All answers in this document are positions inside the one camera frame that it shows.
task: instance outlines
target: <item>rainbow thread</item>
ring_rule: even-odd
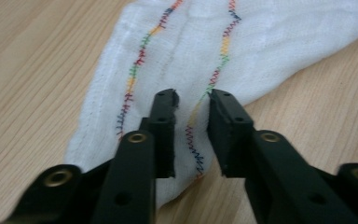
[[[229,24],[229,26],[225,29],[223,32],[223,39],[222,39],[222,45],[220,47],[220,64],[216,67],[216,69],[213,71],[212,77],[209,79],[209,84],[205,90],[205,92],[201,95],[199,101],[197,102],[196,106],[193,108],[190,118],[186,125],[186,141],[188,149],[191,151],[191,153],[194,155],[194,158],[196,159],[196,169],[197,169],[197,176],[196,178],[200,178],[203,176],[204,168],[203,168],[203,157],[200,155],[200,153],[197,151],[197,149],[194,147],[194,127],[196,125],[197,121],[197,114],[200,110],[200,105],[202,103],[202,100],[205,98],[205,96],[212,91],[214,86],[216,85],[217,79],[219,78],[220,72],[222,71],[223,67],[228,63],[228,47],[230,43],[230,34],[234,27],[240,23],[241,18],[237,15],[235,12],[235,0],[229,0],[228,1],[228,12],[231,17],[234,18],[234,20]]]
[[[138,53],[138,58],[133,63],[132,67],[130,68],[130,76],[127,80],[127,89],[124,95],[123,105],[120,109],[120,114],[117,116],[117,129],[119,139],[124,135],[124,123],[126,121],[126,115],[130,111],[131,103],[134,101],[133,98],[133,89],[135,87],[136,78],[138,76],[138,69],[145,63],[145,56],[146,56],[146,48],[149,44],[153,35],[158,34],[161,30],[166,28],[166,24],[168,22],[168,18],[170,17],[171,13],[173,13],[182,3],[184,0],[176,0],[175,3],[169,8],[167,8],[164,13],[162,14],[158,25],[151,29],[145,37],[142,39],[141,46]]]

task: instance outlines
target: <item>wood grain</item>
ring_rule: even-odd
[[[127,1],[0,0],[0,220],[62,163],[104,44]],[[358,161],[358,40],[246,106],[314,166]],[[213,164],[158,212],[158,223],[255,223],[243,180]]]

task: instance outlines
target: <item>multicolored stitching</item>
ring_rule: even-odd
[[[166,28],[165,25],[167,24],[168,18],[170,17],[171,13],[173,13],[183,3],[183,1],[184,0],[176,0],[171,7],[167,8],[162,14],[160,20],[158,21],[158,25],[151,29],[142,39],[138,58],[135,60],[132,67],[130,68],[130,76],[127,80],[127,89],[124,95],[123,105],[121,106],[120,114],[117,116],[116,129],[118,129],[117,135],[119,136],[120,140],[124,135],[124,123],[126,120],[126,115],[130,111],[131,103],[134,101],[133,89],[136,83],[136,78],[138,76],[138,69],[145,63],[146,47],[149,44],[153,35],[158,34],[161,30]]]
[[[219,75],[223,69],[223,67],[228,63],[229,57],[228,57],[228,47],[230,43],[230,34],[234,27],[240,23],[241,18],[237,15],[235,11],[236,3],[235,0],[229,0],[228,1],[228,12],[231,17],[234,18],[234,21],[232,21],[229,26],[225,29],[223,32],[223,39],[222,39],[222,45],[220,47],[220,64],[216,67],[216,69],[213,71],[212,77],[209,79],[210,82],[205,90],[205,92],[201,95],[199,101],[197,102],[196,106],[193,108],[190,118],[186,125],[186,141],[188,145],[188,149],[191,151],[191,153],[194,155],[194,158],[196,159],[196,169],[197,169],[197,176],[196,178],[200,178],[203,176],[204,168],[202,166],[203,164],[203,157],[200,155],[200,153],[197,151],[196,148],[194,148],[194,126],[196,125],[196,117],[200,110],[200,105],[202,103],[202,100],[205,98],[205,96],[212,91],[214,86],[216,85],[217,79],[219,78]]]

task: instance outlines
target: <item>wooden table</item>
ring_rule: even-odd
[[[103,46],[128,1],[0,0],[0,220],[46,168],[62,163]],[[246,106],[334,173],[358,161],[358,40]],[[243,180],[211,171],[158,223],[254,223]]]

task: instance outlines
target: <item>white cloth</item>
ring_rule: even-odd
[[[207,91],[248,104],[356,38],[358,0],[138,0],[101,55],[65,162],[87,172],[111,159],[154,94],[176,89],[176,178],[158,180],[160,207],[211,164]]]

